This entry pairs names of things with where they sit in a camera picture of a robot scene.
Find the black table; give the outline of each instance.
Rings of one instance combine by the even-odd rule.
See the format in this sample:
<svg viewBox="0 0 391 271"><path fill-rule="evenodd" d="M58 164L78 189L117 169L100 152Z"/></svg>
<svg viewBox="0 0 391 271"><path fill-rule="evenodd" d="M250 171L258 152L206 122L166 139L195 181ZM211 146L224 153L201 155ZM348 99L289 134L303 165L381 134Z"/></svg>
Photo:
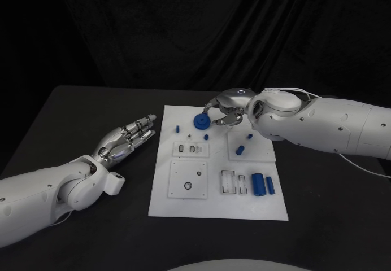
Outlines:
<svg viewBox="0 0 391 271"><path fill-rule="evenodd" d="M59 226L0 249L3 270L168 270L260 259L312 270L390 270L391 185L335 154L274 142L289 221L149 217L163 105L202 106L214 92L58 87L2 178L90 154L107 132L150 113L156 136L113 169L127 179ZM352 157L375 172L377 159Z"/></svg>

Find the black backdrop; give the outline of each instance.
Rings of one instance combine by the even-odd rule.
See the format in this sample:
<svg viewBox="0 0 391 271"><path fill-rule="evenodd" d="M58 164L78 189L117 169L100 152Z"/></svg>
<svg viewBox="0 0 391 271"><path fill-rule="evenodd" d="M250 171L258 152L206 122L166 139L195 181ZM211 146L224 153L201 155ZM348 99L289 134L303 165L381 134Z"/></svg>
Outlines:
<svg viewBox="0 0 391 271"><path fill-rule="evenodd" d="M292 86L391 107L388 0L15 1L2 11L5 154L58 85Z"/></svg>

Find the blue disc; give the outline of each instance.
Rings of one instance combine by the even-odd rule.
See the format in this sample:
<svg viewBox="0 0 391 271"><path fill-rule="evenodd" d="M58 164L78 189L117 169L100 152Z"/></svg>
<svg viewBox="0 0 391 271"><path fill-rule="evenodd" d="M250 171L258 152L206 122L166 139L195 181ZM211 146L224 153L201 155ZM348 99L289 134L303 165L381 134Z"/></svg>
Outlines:
<svg viewBox="0 0 391 271"><path fill-rule="evenodd" d="M202 113L194 117L194 126L199 130L205 130L211 126L211 118L208 114Z"/></svg>

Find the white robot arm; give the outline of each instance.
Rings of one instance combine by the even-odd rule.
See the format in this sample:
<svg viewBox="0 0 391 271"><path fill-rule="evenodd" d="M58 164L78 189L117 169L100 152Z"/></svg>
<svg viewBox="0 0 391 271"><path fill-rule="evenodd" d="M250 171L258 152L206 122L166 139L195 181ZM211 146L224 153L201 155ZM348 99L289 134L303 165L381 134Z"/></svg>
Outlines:
<svg viewBox="0 0 391 271"><path fill-rule="evenodd" d="M124 178L108 169L155 135L155 119L149 115L114 129L91 156L0 180L0 247L51 226L67 212L85 209L103 191L118 194Z"/></svg>
<svg viewBox="0 0 391 271"><path fill-rule="evenodd" d="M391 109L320 97L303 103L283 90L307 93L266 88L256 94L250 89L230 89L204 112L219 105L227 117L212 122L217 125L237 125L247 114L253 129L274 141L286 139L319 151L391 160Z"/></svg>

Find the white cable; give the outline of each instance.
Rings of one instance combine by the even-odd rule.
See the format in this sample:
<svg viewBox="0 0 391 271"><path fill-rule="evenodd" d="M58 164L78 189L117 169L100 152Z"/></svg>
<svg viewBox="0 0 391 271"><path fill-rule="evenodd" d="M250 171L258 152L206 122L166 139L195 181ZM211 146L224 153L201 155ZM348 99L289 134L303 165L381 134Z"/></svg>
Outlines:
<svg viewBox="0 0 391 271"><path fill-rule="evenodd" d="M72 213L72 211L69 211L68 216L65 217L65 219L64 219L61 222L58 222L58 223L55 223L55 224L51 224L51 226L48 226L48 227L52 227L52 226L55 226L55 225L59 225L59 224L71 217L71 213Z"/></svg>
<svg viewBox="0 0 391 271"><path fill-rule="evenodd" d="M387 177L387 178L391 178L391 176L387 176L387 175L383 175L383 174L378 174L372 171L368 171L365 168L362 168L359 165L357 165L342 154L341 154L341 157L354 165L357 166L359 169L362 169L364 171L367 171L368 173L374 174L374 175L378 175L381 177Z"/></svg>
<svg viewBox="0 0 391 271"><path fill-rule="evenodd" d="M297 88L276 88L276 89L279 89L279 90L290 90L290 91L297 91L297 92L303 92L303 93L306 93L307 95L310 94L310 95L313 95L315 97L318 97L318 98L322 98L320 96L318 96L318 95L315 95L315 94L312 94L310 92L307 92L305 89L297 89ZM383 175L383 174L378 174L378 173L375 173L375 172L372 172L372 171L370 171L370 170L367 170L365 168L362 168L359 165L357 165L342 154L341 154L341 157L355 166L355 167L358 167L361 170L364 170L365 172L368 172L368 173L371 173L371 174L374 174L374 175L378 175L378 176L381 176L381 177L385 177L385 178L391 178L391 176L387 176L387 175Z"/></svg>

